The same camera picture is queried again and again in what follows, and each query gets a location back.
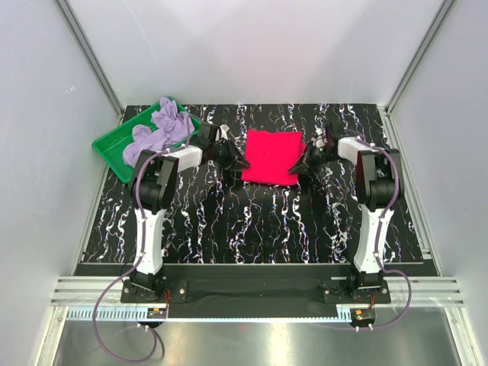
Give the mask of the red t shirt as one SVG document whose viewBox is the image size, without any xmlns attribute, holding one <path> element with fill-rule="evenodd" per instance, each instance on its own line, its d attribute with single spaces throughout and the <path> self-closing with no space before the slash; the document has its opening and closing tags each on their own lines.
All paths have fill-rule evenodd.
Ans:
<svg viewBox="0 0 488 366">
<path fill-rule="evenodd" d="M 250 130 L 247 133 L 245 158 L 250 167 L 242 171 L 243 181 L 266 185 L 292 186 L 298 174 L 289 170 L 305 149 L 301 132 Z"/>
</svg>

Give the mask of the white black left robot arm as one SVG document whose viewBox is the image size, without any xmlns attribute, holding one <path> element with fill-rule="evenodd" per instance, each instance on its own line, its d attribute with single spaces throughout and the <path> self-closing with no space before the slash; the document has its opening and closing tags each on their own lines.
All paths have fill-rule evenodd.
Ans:
<svg viewBox="0 0 488 366">
<path fill-rule="evenodd" d="M 145 149 L 136 162 L 129 183 L 136 214 L 136 257 L 126 276 L 149 302 L 168 293 L 163 279 L 162 226 L 175 195 L 178 174 L 209 161 L 228 171 L 241 172 L 250 167 L 236 147 L 230 128 L 205 122 L 188 142 L 161 152 Z"/>
</svg>

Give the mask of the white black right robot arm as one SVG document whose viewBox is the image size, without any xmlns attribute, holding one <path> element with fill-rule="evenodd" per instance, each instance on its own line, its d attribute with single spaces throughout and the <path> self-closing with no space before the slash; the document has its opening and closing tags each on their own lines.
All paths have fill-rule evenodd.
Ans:
<svg viewBox="0 0 488 366">
<path fill-rule="evenodd" d="M 339 160 L 355 166 L 355 193 L 361 208 L 358 248 L 340 291 L 360 303 L 379 291 L 384 281 L 387 231 L 394 205 L 403 196 L 401 157 L 397 149 L 378 147 L 339 122 L 331 122 L 316 130 L 288 172 L 305 175 Z"/>
</svg>

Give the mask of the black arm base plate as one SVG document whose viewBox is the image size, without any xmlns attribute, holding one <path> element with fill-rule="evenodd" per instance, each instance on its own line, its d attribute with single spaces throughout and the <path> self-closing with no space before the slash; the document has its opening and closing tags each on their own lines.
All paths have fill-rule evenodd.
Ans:
<svg viewBox="0 0 488 366">
<path fill-rule="evenodd" d="M 217 320 L 325 318 L 336 306 L 386 305 L 386 283 L 355 290 L 352 267 L 345 265 L 177 265 L 155 275 L 124 280 L 124 303 L 169 307 L 172 319 Z"/>
</svg>

